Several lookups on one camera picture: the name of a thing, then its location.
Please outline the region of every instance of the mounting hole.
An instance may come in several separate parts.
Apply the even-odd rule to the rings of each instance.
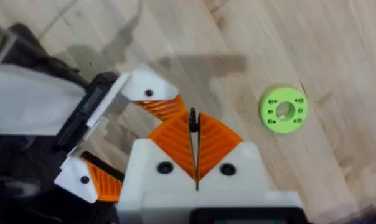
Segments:
[[[283,102],[276,108],[276,117],[282,121],[291,119],[294,115],[294,106],[290,102]]]
[[[169,161],[161,162],[157,165],[157,171],[160,174],[170,174],[174,169],[174,166]]]
[[[80,182],[83,184],[88,184],[89,181],[90,181],[90,178],[87,176],[83,176],[82,178],[80,178]]]
[[[151,97],[151,96],[153,96],[153,91],[152,90],[145,90],[145,95],[147,97]]]
[[[235,166],[230,163],[226,163],[221,165],[220,172],[223,175],[235,175],[237,168],[235,168]]]

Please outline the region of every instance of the wood grain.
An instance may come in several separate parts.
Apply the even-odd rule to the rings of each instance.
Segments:
[[[376,206],[376,0],[0,0],[0,25],[14,22],[88,80],[149,63],[187,107],[258,144],[274,187],[297,190],[314,222]],[[271,133],[259,119],[275,85],[308,97],[295,133]],[[124,170],[133,139],[158,124],[129,105],[90,145]]]

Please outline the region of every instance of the black screw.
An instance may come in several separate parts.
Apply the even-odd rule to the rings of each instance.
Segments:
[[[170,174],[173,171],[173,168],[173,164],[168,161],[161,162],[157,165],[157,171],[160,174]]]
[[[82,178],[80,178],[80,182],[83,184],[88,184],[89,181],[90,181],[90,178],[87,176],[83,176]]]
[[[234,175],[237,172],[237,168],[230,163],[226,163],[221,166],[220,172],[224,175]]]
[[[151,96],[153,96],[153,91],[152,90],[145,90],[145,95],[147,97],[151,97]]]

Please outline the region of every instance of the green 3d printed ring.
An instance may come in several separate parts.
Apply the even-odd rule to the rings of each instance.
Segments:
[[[277,108],[287,103],[289,109],[285,114],[277,115]],[[307,117],[306,97],[294,88],[275,88],[265,95],[260,103],[261,120],[276,133],[290,133],[303,125]]]

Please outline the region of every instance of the black plastic part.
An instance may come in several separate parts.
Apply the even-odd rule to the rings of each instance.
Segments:
[[[226,163],[226,164],[221,165],[220,172],[223,175],[231,176],[231,175],[235,175],[235,173],[237,173],[237,168],[235,168],[235,166],[230,164],[230,163]]]
[[[101,159],[97,158],[93,154],[85,151],[80,157],[92,163],[93,165],[97,166],[101,170],[105,171],[107,174],[111,175],[112,177],[118,179],[120,182],[123,183],[123,180],[125,179],[124,173],[116,170],[112,166],[109,166],[108,164],[106,164],[105,162],[103,162]]]
[[[70,152],[82,140],[88,130],[86,122],[104,99],[117,77],[114,72],[101,73],[89,84],[86,95],[59,131],[57,143],[53,147],[55,152],[60,150]]]
[[[174,166],[169,161],[163,161],[157,165],[157,171],[160,174],[170,174],[174,169]]]
[[[82,178],[80,178],[80,182],[83,184],[88,184],[89,181],[90,181],[90,178],[87,176],[83,176]]]
[[[213,224],[216,221],[245,220],[256,223],[263,220],[283,220],[288,224],[307,224],[300,208],[198,208],[190,213],[190,224]]]
[[[189,131],[196,133],[199,131],[199,123],[196,121],[196,111],[195,108],[190,108],[189,114]]]

